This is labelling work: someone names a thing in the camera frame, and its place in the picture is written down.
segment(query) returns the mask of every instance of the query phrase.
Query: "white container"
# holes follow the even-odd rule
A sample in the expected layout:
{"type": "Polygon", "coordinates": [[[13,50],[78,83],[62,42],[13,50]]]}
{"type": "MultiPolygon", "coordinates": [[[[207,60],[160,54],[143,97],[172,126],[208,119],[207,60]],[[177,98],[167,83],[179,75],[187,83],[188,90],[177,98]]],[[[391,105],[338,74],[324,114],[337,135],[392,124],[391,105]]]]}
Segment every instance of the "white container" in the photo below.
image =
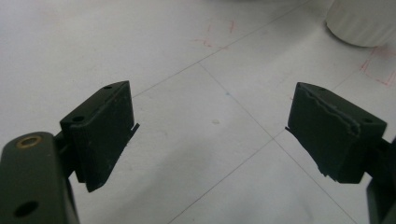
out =
{"type": "Polygon", "coordinates": [[[396,33],[396,0],[335,0],[326,22],[349,44],[381,46],[396,33]]]}

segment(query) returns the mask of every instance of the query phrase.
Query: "brass screw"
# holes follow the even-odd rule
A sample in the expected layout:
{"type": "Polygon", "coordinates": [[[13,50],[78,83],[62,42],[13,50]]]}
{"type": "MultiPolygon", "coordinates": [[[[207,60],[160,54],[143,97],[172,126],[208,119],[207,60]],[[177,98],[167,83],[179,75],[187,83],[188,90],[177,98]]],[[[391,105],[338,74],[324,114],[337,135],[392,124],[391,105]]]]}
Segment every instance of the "brass screw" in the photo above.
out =
{"type": "Polygon", "coordinates": [[[29,148],[39,144],[43,138],[40,135],[30,135],[17,142],[17,148],[29,148]]]}

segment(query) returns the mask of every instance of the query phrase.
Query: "floor tile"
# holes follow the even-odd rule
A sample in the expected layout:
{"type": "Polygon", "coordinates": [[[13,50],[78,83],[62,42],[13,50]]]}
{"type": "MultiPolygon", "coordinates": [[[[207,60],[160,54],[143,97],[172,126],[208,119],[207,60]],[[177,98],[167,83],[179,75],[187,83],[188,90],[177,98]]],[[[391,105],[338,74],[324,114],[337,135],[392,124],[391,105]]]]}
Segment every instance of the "floor tile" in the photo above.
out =
{"type": "Polygon", "coordinates": [[[354,223],[270,142],[172,224],[354,223]]]}
{"type": "Polygon", "coordinates": [[[16,128],[0,141],[58,132],[102,86],[137,95],[305,1],[2,1],[0,123],[16,128]]]}
{"type": "Polygon", "coordinates": [[[396,136],[396,40],[371,51],[360,71],[334,92],[384,120],[388,124],[384,139],[391,142],[396,136]]]}
{"type": "Polygon", "coordinates": [[[320,173],[314,160],[291,133],[283,132],[276,141],[356,223],[369,223],[366,188],[370,176],[366,174],[359,184],[339,184],[320,173]]]}
{"type": "Polygon", "coordinates": [[[333,89],[370,54],[330,34],[324,24],[330,4],[311,1],[202,61],[272,136],[287,122],[297,82],[333,89]]]}
{"type": "Polygon", "coordinates": [[[81,223],[167,223],[270,140],[198,64],[133,102],[141,127],[108,182],[73,182],[81,223]]]}

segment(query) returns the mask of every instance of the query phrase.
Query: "floor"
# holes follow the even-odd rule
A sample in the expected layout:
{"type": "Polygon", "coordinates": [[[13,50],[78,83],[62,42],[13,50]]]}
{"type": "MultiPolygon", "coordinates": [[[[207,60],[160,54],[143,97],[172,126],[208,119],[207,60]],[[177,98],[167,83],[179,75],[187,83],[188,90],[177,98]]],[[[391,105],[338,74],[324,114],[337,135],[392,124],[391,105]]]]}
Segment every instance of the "floor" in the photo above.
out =
{"type": "Polygon", "coordinates": [[[370,111],[396,134],[396,41],[352,47],[330,0],[0,3],[0,143],[57,133],[101,87],[129,80],[140,129],[82,224],[369,223],[365,188],[324,177],[284,127],[297,82],[370,111]]]}

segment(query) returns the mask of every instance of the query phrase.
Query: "tile grout line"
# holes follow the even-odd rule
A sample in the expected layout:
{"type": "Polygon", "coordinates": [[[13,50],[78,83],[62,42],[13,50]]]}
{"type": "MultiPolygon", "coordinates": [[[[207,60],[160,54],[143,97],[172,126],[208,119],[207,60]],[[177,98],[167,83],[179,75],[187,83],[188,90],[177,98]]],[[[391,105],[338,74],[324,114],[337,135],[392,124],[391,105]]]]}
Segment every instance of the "tile grout line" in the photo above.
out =
{"type": "MultiPolygon", "coordinates": [[[[204,68],[204,70],[207,72],[207,74],[210,76],[210,77],[212,77],[213,78],[213,80],[215,80],[217,83],[218,83],[218,85],[224,90],[224,91],[226,91],[226,92],[229,92],[227,89],[225,89],[224,88],[224,86],[223,85],[221,85],[221,83],[217,80],[217,79],[215,79],[214,77],[213,77],[213,75],[209,72],[209,71],[207,71],[207,69],[201,64],[201,63],[198,63],[198,64],[200,64],[201,65],[201,67],[202,68],[204,68]]],[[[230,96],[231,96],[231,98],[233,98],[233,100],[239,105],[239,106],[241,106],[241,108],[265,131],[265,133],[267,133],[268,134],[268,136],[270,136],[271,137],[271,140],[273,140],[274,139],[274,137],[271,135],[271,134],[269,134],[265,129],[264,129],[264,127],[262,127],[261,125],[260,125],[260,123],[250,114],[250,112],[248,112],[248,110],[241,104],[241,103],[239,103],[239,101],[237,101],[236,99],[235,99],[235,97],[233,97],[231,94],[230,94],[230,96]]]]}
{"type": "Polygon", "coordinates": [[[280,136],[283,132],[285,132],[286,131],[286,129],[283,129],[280,133],[277,133],[276,135],[275,135],[275,137],[274,137],[274,139],[276,139],[278,136],[280,136]]]}
{"type": "Polygon", "coordinates": [[[334,92],[335,90],[337,90],[337,88],[339,86],[341,86],[345,81],[347,81],[350,77],[352,77],[353,75],[359,73],[360,70],[356,70],[351,72],[349,75],[346,76],[346,78],[344,78],[340,83],[338,83],[338,85],[336,85],[334,88],[332,88],[332,92],[334,92]]]}
{"type": "MultiPolygon", "coordinates": [[[[241,39],[243,39],[243,38],[245,38],[245,37],[247,37],[247,36],[249,36],[249,35],[252,35],[252,34],[254,34],[254,33],[260,31],[262,28],[264,28],[264,27],[268,26],[269,24],[271,24],[271,23],[273,23],[273,22],[275,22],[275,21],[277,21],[277,20],[283,18],[283,17],[286,16],[286,15],[289,15],[289,14],[290,14],[291,12],[293,12],[294,10],[296,10],[296,9],[298,9],[298,8],[300,8],[300,7],[304,6],[304,5],[306,5],[307,3],[311,2],[311,1],[312,1],[312,0],[307,0],[307,1],[304,2],[304,3],[301,3],[301,4],[298,5],[297,7],[295,7],[295,8],[293,8],[293,9],[287,11],[285,14],[280,15],[280,16],[274,18],[273,20],[271,20],[271,21],[265,23],[263,26],[259,27],[258,29],[256,29],[256,30],[254,30],[254,31],[252,31],[252,32],[250,32],[250,33],[248,33],[248,34],[246,34],[246,35],[243,35],[242,37],[236,39],[234,42],[228,44],[228,45],[225,46],[224,48],[230,47],[231,45],[233,45],[234,43],[238,42],[239,40],[241,40],[241,39]]],[[[196,65],[196,64],[198,64],[198,63],[200,63],[201,61],[205,60],[206,58],[208,58],[208,57],[210,57],[210,56],[212,56],[212,55],[217,54],[218,52],[220,52],[220,51],[222,51],[222,50],[223,50],[223,49],[218,49],[218,50],[216,50],[215,52],[213,52],[213,53],[211,53],[211,54],[205,56],[204,58],[198,60],[197,62],[188,65],[187,67],[181,69],[180,71],[174,73],[173,75],[171,75],[171,76],[169,76],[169,77],[166,77],[165,79],[163,79],[163,80],[157,82],[156,84],[154,84],[154,85],[148,87],[147,89],[145,89],[145,90],[139,92],[138,94],[136,94],[136,95],[133,96],[132,98],[134,99],[136,96],[139,96],[139,95],[141,95],[142,93],[151,90],[152,88],[154,88],[154,87],[160,85],[161,83],[165,82],[165,81],[168,80],[169,78],[174,77],[174,76],[176,76],[176,75],[178,75],[178,74],[184,72],[185,70],[187,70],[187,69],[191,68],[192,66],[194,66],[194,65],[196,65]]]]}
{"type": "Polygon", "coordinates": [[[200,201],[202,198],[204,198],[204,196],[206,196],[207,193],[209,193],[212,189],[214,189],[219,183],[221,183],[224,179],[226,179],[228,176],[230,176],[231,174],[233,174],[233,172],[235,172],[237,169],[239,169],[239,167],[241,167],[242,165],[244,165],[247,161],[249,161],[253,156],[255,156],[257,153],[259,153],[260,151],[262,151],[263,148],[265,148],[268,144],[270,144],[274,139],[269,140],[267,143],[264,144],[264,146],[260,147],[260,149],[258,149],[257,151],[253,152],[253,154],[251,154],[249,157],[247,157],[244,161],[242,161],[238,166],[236,166],[233,170],[231,170],[230,173],[228,173],[226,176],[224,176],[217,184],[215,184],[213,187],[211,187],[209,190],[207,190],[203,195],[201,195],[197,200],[195,200],[193,203],[191,203],[189,206],[187,206],[185,209],[183,209],[183,211],[181,211],[177,216],[175,216],[174,218],[172,218],[172,220],[170,220],[167,224],[171,224],[173,221],[175,221],[178,217],[180,217],[184,212],[186,212],[187,210],[189,210],[190,207],[192,207],[195,203],[197,203],[198,201],[200,201]]]}
{"type": "Polygon", "coordinates": [[[323,192],[356,224],[358,224],[358,222],[346,211],[344,210],[344,208],[335,201],[335,199],[314,179],[314,177],[312,177],[309,173],[306,172],[306,170],[297,162],[297,160],[295,160],[288,151],[285,150],[285,148],[283,148],[277,141],[276,139],[274,139],[274,141],[280,146],[280,148],[282,148],[282,150],[300,167],[300,169],[302,169],[304,171],[304,173],[306,175],[308,175],[308,177],[315,182],[315,184],[318,185],[318,187],[321,188],[321,190],[323,190],[323,192]]]}

